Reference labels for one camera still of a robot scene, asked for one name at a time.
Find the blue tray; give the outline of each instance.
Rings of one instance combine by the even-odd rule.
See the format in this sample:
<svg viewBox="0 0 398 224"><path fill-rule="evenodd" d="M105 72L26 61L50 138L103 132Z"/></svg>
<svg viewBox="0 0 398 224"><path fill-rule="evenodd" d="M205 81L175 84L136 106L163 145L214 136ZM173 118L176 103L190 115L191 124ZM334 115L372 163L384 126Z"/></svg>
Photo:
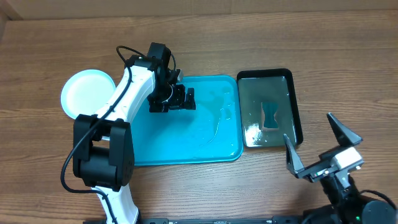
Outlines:
<svg viewBox="0 0 398 224"><path fill-rule="evenodd" d="M145 101L132 122L136 166L233 161L243 152L238 86L227 75L185 77L197 109L149 113Z"/></svg>

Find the black cable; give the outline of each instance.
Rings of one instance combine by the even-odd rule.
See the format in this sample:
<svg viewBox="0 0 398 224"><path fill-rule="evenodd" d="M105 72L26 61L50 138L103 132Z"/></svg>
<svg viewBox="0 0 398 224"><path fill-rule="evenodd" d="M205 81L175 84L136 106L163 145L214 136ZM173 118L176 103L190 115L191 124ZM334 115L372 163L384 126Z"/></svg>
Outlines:
<svg viewBox="0 0 398 224"><path fill-rule="evenodd" d="M70 159L72 158L73 154L76 152L76 150L77 150L77 148L80 146L80 144L83 142L83 140L85 140L89 135L91 135L92 132L93 132L93 131L97 128L97 126L100 124L100 122L102 122L103 120L105 120L105 118L106 118L109 114L112 113L112 111L115 109L115 107L116 107L116 106L118 105L118 103L121 101L121 99L123 98L124 94L126 94L128 88L129 88L129 86L130 86L130 83L131 83L131 80L132 80L132 72L131 72L130 66L127 64L126 59L124 59L124 57L123 57L122 54L120 53L119 49L130 50L130 51L132 51L132 52L134 52L134 53L137 53L137 54L140 55L141 57L145 57L144 54L142 54L142 53L140 53L140 52L138 52L138 51L136 51L136 50L134 50L134 49L131 49L131 48L129 48L129 47L125 47L125 46L118 46L118 47L116 47L116 51L117 51L119 57L122 59L122 61L124 62L124 65L127 67L127 70L129 71L129 79L128 79L128 81L127 81L126 87L124 87L124 90L123 90L122 93L119 95L119 97L116 99L116 101L113 103L113 105L109 107L109 110L108 110L99 120L97 120L97 122L96 122L94 125L92 125L92 127L91 127L91 128L87 131L87 133L80 139L80 141L77 142L76 146L70 151L70 153L69 153L67 159L65 159L65 162L63 163L62 170L61 170L61 184L62 184L63 188L64 188L65 190L71 192L71 193L76 193L76 194L90 194L90 193L94 193L94 194L99 194L99 195L101 195L101 196L103 197L103 199L105 199L106 205L108 206L109 214L111 215L111 218L112 218L112 222L115 223L115 224L118 224L118 221L116 220L116 217L115 217L114 214L113 214L112 207L111 207L111 203L110 203L110 201L109 201L108 196L107 196L104 192L102 192L102 191L100 191L100 190L75 190L75 189L71 189L71 188L67 185L67 183L65 182L65 171L66 171L67 166L68 166L68 164L69 164L69 162L70 162Z"/></svg>
<svg viewBox="0 0 398 224"><path fill-rule="evenodd" d="M370 193L370 194L377 195L380 198L383 198L394 210L397 210L396 205L394 204L394 202L392 202L392 200L389 197L387 197L387 195L385 195L383 193L380 193L378 191L375 191L375 190L362 190L362 191L360 191L360 194L363 194L363 193Z"/></svg>
<svg viewBox="0 0 398 224"><path fill-rule="evenodd" d="M173 69L173 71L171 71L171 73L170 73L170 77L169 77L169 79L167 80L168 83L170 83L170 82L175 78L175 76L177 75L177 71L176 71L177 64L175 63L175 57L174 57L173 53L170 53L170 54L171 54L171 56L172 56L172 58L173 58L174 69Z"/></svg>
<svg viewBox="0 0 398 224"><path fill-rule="evenodd" d="M311 219L311 218L313 218L314 216L316 216L317 215L317 212L312 212L312 213L310 213L309 215L307 215L305 218L304 218L304 220L301 222L301 224L307 224L307 222Z"/></svg>
<svg viewBox="0 0 398 224"><path fill-rule="evenodd" d="M172 58L173 58L173 62L174 62L174 71L175 71L175 69L177 68L177 64L175 63L175 57L174 57L174 55L173 55L173 53L170 53L171 55L172 55Z"/></svg>

